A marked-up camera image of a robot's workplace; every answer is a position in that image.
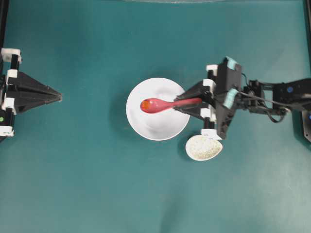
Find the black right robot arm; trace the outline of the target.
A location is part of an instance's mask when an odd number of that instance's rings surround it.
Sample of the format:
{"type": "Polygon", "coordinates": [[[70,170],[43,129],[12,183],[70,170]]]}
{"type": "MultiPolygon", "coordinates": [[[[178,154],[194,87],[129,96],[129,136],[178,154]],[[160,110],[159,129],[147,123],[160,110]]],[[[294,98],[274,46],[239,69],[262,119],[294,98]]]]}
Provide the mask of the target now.
{"type": "Polygon", "coordinates": [[[311,112],[311,80],[289,83],[262,83],[250,80],[242,87],[242,66],[230,57],[218,65],[207,65],[207,78],[178,95],[175,101],[192,98],[201,103],[175,106],[174,109],[204,122],[202,135],[223,140],[238,109],[267,115],[277,123],[290,111],[311,112]]]}

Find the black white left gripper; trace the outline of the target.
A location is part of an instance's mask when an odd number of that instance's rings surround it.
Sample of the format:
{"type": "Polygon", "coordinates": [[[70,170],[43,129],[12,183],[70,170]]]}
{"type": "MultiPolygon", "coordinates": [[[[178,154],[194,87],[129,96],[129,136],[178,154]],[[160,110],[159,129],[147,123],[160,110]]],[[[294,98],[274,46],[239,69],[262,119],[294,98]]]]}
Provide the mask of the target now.
{"type": "Polygon", "coordinates": [[[24,113],[41,105],[62,100],[62,94],[44,85],[24,72],[20,72],[22,62],[19,49],[2,48],[0,51],[0,142],[13,137],[16,114],[24,113]],[[10,68],[3,74],[3,64],[10,63],[10,68]],[[47,94],[52,96],[9,96],[9,91],[47,94]]]}

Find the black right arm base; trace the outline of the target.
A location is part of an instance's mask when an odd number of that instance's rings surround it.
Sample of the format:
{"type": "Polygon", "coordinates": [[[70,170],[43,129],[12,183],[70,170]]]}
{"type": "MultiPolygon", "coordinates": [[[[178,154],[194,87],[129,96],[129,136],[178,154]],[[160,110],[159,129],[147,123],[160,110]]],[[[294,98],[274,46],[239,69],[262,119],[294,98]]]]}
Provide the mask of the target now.
{"type": "Polygon", "coordinates": [[[311,142],[311,113],[308,111],[302,111],[301,119],[303,135],[309,142],[311,142]]]}

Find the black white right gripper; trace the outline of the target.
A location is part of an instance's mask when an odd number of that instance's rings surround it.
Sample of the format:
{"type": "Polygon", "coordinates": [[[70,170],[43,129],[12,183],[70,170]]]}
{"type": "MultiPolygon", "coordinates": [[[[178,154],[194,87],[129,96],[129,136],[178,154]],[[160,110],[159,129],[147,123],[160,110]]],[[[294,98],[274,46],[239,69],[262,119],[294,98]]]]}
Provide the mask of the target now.
{"type": "Polygon", "coordinates": [[[218,65],[207,65],[207,78],[198,82],[174,101],[201,98],[207,103],[177,105],[174,110],[204,121],[201,134],[223,140],[236,111],[235,98],[241,90],[242,67],[225,57],[218,65]]]}

